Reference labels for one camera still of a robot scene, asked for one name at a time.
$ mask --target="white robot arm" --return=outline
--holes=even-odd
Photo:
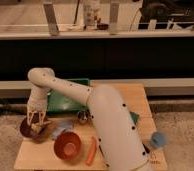
[[[33,68],[28,73],[33,84],[28,101],[27,122],[32,111],[46,112],[50,89],[86,105],[97,131],[103,157],[111,171],[152,171],[136,126],[119,92],[109,85],[96,88],[62,80],[49,68]]]

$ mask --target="wooden bowl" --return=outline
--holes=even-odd
[[[54,152],[62,160],[74,159],[81,149],[81,140],[74,132],[61,133],[54,143]]]

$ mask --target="black fence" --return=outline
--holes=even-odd
[[[26,80],[32,67],[58,77],[194,77],[194,37],[0,40],[0,80]]]

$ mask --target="tiled floor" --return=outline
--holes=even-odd
[[[168,171],[194,171],[194,100],[150,100],[159,131],[166,134]],[[13,171],[22,137],[20,115],[0,118],[0,171]]]

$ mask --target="wooden table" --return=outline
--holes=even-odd
[[[139,114],[137,123],[138,132],[144,144],[149,144],[151,134],[156,131],[155,123],[152,119],[149,104],[144,88],[141,84],[112,83],[125,99],[128,108]],[[82,151],[77,160],[64,162],[56,157],[53,151],[54,141],[48,139],[42,144],[35,144],[24,138],[19,154],[17,156],[14,169],[16,170],[107,170],[100,150],[97,150],[94,162],[91,166],[86,166],[85,159],[91,142],[91,136],[96,136],[92,123],[85,126],[78,124],[75,116],[63,116],[54,119],[72,119],[74,121],[74,131],[82,140]],[[155,170],[166,170],[167,164],[162,149],[157,149],[149,154],[149,160]]]

